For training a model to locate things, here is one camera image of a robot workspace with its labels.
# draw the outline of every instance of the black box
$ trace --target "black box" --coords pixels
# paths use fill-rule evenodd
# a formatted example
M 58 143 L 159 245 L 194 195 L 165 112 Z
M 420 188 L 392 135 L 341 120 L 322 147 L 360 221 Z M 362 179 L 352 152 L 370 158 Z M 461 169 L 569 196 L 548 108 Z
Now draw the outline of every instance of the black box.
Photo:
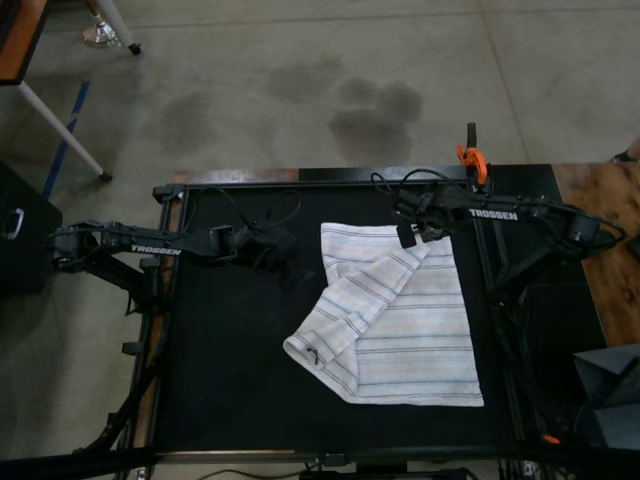
M 0 162 L 0 295 L 37 292 L 51 272 L 47 235 L 62 213 Z

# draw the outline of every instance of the concrete floor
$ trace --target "concrete floor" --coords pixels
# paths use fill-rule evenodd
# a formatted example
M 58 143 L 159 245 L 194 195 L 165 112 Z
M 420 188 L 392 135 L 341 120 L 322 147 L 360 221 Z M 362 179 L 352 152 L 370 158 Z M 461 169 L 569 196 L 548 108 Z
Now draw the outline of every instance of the concrete floor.
M 114 181 L 69 151 L 52 197 L 67 222 L 154 227 L 151 189 L 177 171 L 455 164 L 469 121 L 494 164 L 605 161 L 640 132 L 640 0 L 117 3 L 142 56 L 82 45 L 87 12 L 63 3 L 27 74 L 64 120 L 90 81 L 75 134 Z M 38 190 L 59 142 L 0 89 L 0 158 Z M 100 431 L 129 388 L 125 304 L 76 275 L 0 305 L 1 458 Z

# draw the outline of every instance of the orange part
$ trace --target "orange part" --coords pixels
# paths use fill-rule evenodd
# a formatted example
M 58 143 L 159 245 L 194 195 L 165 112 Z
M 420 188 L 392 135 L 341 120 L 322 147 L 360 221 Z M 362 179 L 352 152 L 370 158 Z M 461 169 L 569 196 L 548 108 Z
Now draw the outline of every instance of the orange part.
M 458 145 L 456 150 L 462 165 L 465 167 L 476 167 L 476 170 L 478 171 L 478 185 L 484 185 L 487 183 L 487 162 L 485 162 L 482 152 L 474 147 L 469 147 L 465 151 L 462 148 L 462 145 Z
M 560 445 L 560 440 L 558 440 L 556 437 L 553 437 L 551 435 L 545 435 L 542 438 L 544 438 L 545 442 L 550 443 L 551 445 Z

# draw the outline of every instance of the white striped towel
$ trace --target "white striped towel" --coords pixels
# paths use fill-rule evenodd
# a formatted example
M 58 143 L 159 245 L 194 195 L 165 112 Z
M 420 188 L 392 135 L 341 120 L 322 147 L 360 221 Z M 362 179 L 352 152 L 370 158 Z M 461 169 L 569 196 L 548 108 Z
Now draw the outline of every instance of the white striped towel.
M 451 241 L 324 223 L 329 286 L 285 351 L 349 403 L 481 407 Z

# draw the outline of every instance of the table leg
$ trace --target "table leg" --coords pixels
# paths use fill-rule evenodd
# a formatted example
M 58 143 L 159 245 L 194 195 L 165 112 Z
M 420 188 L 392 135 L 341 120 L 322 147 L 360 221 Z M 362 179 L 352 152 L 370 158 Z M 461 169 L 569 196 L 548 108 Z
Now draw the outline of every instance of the table leg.
M 104 13 L 109 19 L 111 26 L 115 30 L 116 35 L 118 35 L 122 44 L 129 47 L 129 50 L 131 50 L 131 53 L 134 55 L 140 54 L 140 44 L 134 42 L 133 35 L 131 35 L 129 28 L 126 23 L 124 23 L 124 20 L 114 5 L 113 0 L 97 0 L 97 3 L 100 10 L 102 10 L 102 13 Z
M 27 102 L 29 102 L 31 106 L 35 108 L 47 122 L 49 122 L 49 125 L 51 125 L 55 129 L 55 131 L 60 134 L 64 141 L 67 142 L 67 144 L 71 148 L 73 148 L 78 155 L 80 155 L 80 158 L 82 158 L 87 163 L 87 165 L 89 165 L 89 167 L 91 167 L 91 169 L 98 174 L 100 180 L 102 180 L 103 182 L 111 181 L 111 175 L 105 172 L 102 167 L 98 165 L 98 162 L 96 162 L 94 158 L 89 154 L 89 152 L 84 149 L 80 142 L 78 142 L 78 140 L 76 140 L 76 138 L 71 135 L 71 132 L 69 132 L 64 124 L 56 118 L 53 112 L 49 110 L 49 107 L 47 107 L 45 103 L 40 100 L 40 97 L 38 97 L 33 90 L 31 90 L 29 85 L 27 85 L 25 82 L 22 82 L 18 85 L 18 90 L 20 91 L 20 93 L 22 93 Z

